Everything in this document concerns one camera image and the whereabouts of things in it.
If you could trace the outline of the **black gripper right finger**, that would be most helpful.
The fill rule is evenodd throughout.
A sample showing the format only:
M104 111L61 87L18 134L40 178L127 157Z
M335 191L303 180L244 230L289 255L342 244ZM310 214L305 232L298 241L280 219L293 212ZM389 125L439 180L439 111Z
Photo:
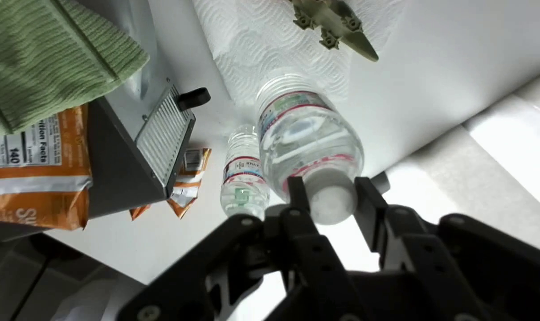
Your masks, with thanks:
M424 234L419 214L410 207L387 203L367 176L357 176L355 189L355 219L369 250L380 255L380 267L416 273L417 266L408 251L408 239Z

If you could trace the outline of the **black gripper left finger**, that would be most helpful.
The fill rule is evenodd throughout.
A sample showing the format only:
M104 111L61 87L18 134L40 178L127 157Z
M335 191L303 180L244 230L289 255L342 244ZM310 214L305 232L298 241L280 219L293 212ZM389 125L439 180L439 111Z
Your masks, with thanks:
M310 218L305 182L293 176L287 185L291 200L278 218L284 234L282 276L287 285L323 285L341 271L341 260Z

